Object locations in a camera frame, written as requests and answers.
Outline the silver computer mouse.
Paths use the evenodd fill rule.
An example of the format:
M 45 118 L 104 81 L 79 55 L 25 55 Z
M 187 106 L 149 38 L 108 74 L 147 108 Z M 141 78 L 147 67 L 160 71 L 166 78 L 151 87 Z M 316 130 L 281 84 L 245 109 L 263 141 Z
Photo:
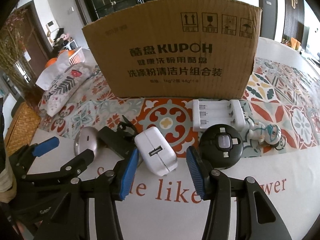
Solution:
M 97 156 L 99 150 L 98 130 L 94 127 L 83 127 L 77 133 L 74 140 L 74 154 L 75 156 L 89 149 L 92 150 L 94 156 Z

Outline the small white figurine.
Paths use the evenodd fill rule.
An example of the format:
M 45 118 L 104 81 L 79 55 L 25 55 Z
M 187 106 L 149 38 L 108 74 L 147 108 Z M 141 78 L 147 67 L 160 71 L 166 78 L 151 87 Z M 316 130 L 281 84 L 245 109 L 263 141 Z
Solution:
M 282 134 L 280 127 L 276 124 L 250 124 L 248 139 L 256 140 L 260 146 L 270 146 L 281 151 L 286 146 L 286 137 Z

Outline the patterned table runner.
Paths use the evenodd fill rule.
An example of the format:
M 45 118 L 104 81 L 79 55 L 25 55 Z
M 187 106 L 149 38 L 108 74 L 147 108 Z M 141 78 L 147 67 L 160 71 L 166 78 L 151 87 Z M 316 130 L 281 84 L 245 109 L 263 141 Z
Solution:
M 276 61 L 256 58 L 240 105 L 245 115 L 241 132 L 245 157 L 260 157 L 304 150 L 319 145 L 319 76 L 309 67 L 292 67 Z M 118 98 L 99 68 L 68 97 L 54 116 L 46 113 L 47 99 L 40 104 L 40 129 L 73 139 L 83 127 L 116 129 L 124 119 L 141 132 L 156 126 L 183 157 L 190 145 L 196 145 L 201 132 L 193 129 L 193 118 L 208 128 L 217 114 L 207 100 L 180 98 Z M 286 142 L 277 149 L 260 146 L 248 137 L 253 124 L 277 125 Z

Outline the glass vase with dried flowers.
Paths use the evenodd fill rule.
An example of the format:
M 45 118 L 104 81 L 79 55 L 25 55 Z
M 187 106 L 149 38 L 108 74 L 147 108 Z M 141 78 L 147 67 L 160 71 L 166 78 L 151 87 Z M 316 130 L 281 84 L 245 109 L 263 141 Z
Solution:
M 35 84 L 36 74 L 24 56 L 32 33 L 24 28 L 26 19 L 26 9 L 15 9 L 1 27 L 1 70 L 18 88 L 26 103 L 36 108 L 43 92 Z

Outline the white battery charger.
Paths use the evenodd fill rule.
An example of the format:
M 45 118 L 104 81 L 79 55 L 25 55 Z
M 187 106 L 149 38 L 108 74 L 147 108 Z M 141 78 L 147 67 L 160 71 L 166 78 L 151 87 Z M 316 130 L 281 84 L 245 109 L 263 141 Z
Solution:
M 193 100 L 193 131 L 204 132 L 213 125 L 224 124 L 241 132 L 245 115 L 239 100 Z

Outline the woven yellow placemat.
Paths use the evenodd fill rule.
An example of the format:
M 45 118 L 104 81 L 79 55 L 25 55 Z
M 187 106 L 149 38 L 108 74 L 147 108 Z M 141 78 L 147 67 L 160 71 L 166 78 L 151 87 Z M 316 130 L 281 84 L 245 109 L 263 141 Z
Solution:
M 25 102 L 18 107 L 4 138 L 8 156 L 22 146 L 30 145 L 40 121 L 40 116 Z

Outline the white basket of oranges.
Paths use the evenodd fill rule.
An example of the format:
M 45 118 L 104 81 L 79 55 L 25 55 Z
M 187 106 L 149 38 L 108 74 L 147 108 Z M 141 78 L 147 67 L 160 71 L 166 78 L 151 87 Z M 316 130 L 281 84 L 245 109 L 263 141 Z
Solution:
M 62 54 L 66 54 L 68 57 L 68 61 L 71 65 L 77 64 L 77 63 L 82 63 L 85 61 L 85 55 L 84 52 L 82 50 L 81 47 L 72 49 L 72 50 L 62 50 L 59 52 L 58 57 L 54 57 L 52 59 L 50 59 L 46 64 L 45 64 L 45 68 L 51 66 L 52 64 L 54 64 L 57 59 L 62 55 Z

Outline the black small charger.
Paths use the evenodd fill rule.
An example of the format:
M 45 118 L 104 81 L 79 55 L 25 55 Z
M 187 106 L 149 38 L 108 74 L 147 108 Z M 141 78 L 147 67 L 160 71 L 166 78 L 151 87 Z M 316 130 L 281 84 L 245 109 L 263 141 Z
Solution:
M 124 115 L 123 121 L 117 124 L 117 130 L 114 131 L 108 126 L 98 131 L 98 139 L 114 153 L 123 159 L 129 158 L 131 151 L 135 147 L 134 138 L 138 131 Z

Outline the floral fabric tissue pouch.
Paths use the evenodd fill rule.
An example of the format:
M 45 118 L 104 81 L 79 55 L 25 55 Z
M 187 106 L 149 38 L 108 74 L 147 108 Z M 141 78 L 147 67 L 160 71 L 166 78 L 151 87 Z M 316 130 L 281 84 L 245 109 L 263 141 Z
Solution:
M 62 53 L 57 61 L 46 68 L 36 85 L 44 90 L 38 104 L 42 114 L 53 117 L 69 101 L 80 86 L 93 74 L 97 65 L 92 53 L 84 49 L 84 62 L 71 64 L 67 53 Z

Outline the white USB wall charger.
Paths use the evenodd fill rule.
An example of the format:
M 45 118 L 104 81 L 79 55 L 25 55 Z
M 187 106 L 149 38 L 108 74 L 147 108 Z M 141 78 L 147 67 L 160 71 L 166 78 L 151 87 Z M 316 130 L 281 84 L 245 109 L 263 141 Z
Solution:
M 164 176 L 178 167 L 177 155 L 157 127 L 150 127 L 135 136 L 135 145 L 147 168 Z

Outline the brown cardboard box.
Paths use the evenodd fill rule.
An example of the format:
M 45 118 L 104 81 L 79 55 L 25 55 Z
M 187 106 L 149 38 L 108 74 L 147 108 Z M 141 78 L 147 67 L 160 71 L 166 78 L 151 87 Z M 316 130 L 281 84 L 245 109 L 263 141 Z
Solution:
M 240 99 L 253 72 L 261 12 L 236 0 L 154 0 L 82 31 L 120 98 Z

